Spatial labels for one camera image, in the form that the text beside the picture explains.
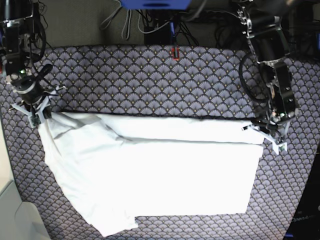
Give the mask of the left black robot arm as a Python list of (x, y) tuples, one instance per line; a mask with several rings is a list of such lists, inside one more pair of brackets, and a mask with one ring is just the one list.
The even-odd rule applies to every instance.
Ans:
[(239, 2), (237, 7), (237, 17), (246, 28), (243, 34), (250, 49), (245, 57), (254, 57), (262, 83), (268, 90), (264, 99), (250, 92), (243, 77), (245, 59), (242, 59), (240, 83), (254, 102), (266, 107), (264, 115), (247, 129), (258, 132), (270, 141), (276, 154), (287, 151), (289, 126), (299, 113), (291, 84), (292, 75), (285, 63), (290, 47), (281, 25), (283, 16), (298, 4), (299, 0), (245, 0)]

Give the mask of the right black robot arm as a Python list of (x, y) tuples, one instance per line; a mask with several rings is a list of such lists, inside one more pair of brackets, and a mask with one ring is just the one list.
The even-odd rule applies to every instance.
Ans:
[(14, 109), (32, 121), (51, 117), (50, 100), (58, 95), (60, 86), (48, 82), (51, 64), (36, 69), (45, 55), (46, 33), (32, 0), (2, 0), (0, 2), (0, 75), (17, 93), (21, 102)]

